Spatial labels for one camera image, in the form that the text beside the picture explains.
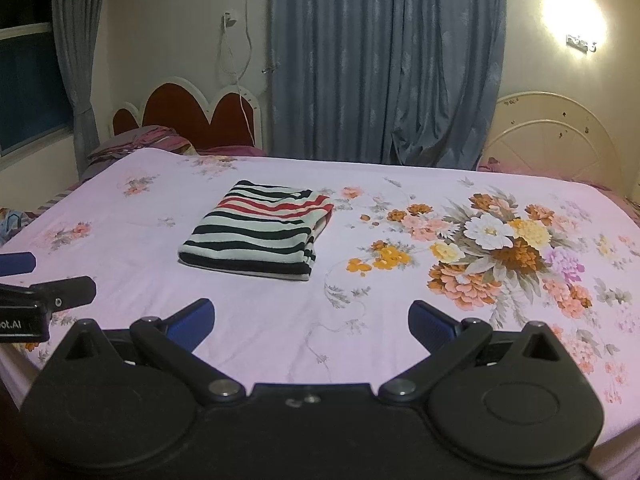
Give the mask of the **dark window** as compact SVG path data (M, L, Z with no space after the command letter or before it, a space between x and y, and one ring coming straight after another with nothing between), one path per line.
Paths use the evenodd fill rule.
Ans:
M1 153L69 127L51 0L1 0Z

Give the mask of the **blue curtain left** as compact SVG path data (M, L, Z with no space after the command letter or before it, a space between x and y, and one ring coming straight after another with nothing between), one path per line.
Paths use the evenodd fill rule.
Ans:
M94 51L103 0L51 0L58 67L73 112L76 167L83 174L99 145L91 104Z

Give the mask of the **striped knit sweater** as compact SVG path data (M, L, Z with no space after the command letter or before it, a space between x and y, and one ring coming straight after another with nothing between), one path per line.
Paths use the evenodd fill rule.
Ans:
M328 196L239 180L178 250L196 268L303 281L316 261L314 243L332 217Z

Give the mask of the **blue curtain centre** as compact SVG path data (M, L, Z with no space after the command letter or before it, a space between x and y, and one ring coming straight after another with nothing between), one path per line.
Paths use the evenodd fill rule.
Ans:
M472 169L506 0L270 0L272 154Z

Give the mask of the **cream round headboard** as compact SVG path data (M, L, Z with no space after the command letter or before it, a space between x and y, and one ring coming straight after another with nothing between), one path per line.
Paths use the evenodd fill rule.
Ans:
M480 164L624 190L620 158L602 122L587 107L552 92L498 99Z

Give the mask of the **wall lamp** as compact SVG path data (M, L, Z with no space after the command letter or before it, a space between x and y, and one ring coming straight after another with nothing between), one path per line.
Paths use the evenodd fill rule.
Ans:
M565 39L567 47L573 48L583 54L594 53L598 50L597 41L582 38L577 35L567 35Z

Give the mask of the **pink floral bed sheet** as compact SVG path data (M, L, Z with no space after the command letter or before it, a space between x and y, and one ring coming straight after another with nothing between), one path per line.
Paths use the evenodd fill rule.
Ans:
M187 266L180 246L239 180L309 188L332 217L310 279ZM1 377L21 401L81 318L119 328L213 301L198 356L245 385L367 382L423 358L410 304L497 330L547 323L605 412L603 441L639 422L639 229L589 185L446 169L180 156L144 148L32 222L9 252L31 252L21 283L87 275L88 307L56 314L40 344L6 344Z

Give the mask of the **red heart headboard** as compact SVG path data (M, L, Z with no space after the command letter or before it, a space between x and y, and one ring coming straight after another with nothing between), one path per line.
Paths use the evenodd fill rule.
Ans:
M191 81L170 77L142 104L122 103L113 114L111 130L118 136L145 126L174 129L199 152L235 145L264 147L258 99L238 84L222 88L210 100Z

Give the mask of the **blue curtain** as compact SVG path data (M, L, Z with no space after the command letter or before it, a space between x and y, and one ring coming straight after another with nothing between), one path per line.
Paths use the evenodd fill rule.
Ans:
M472 169L506 0L270 0L272 154Z
M76 167L83 174L99 145L91 104L94 51L103 0L51 0L58 67L73 112Z

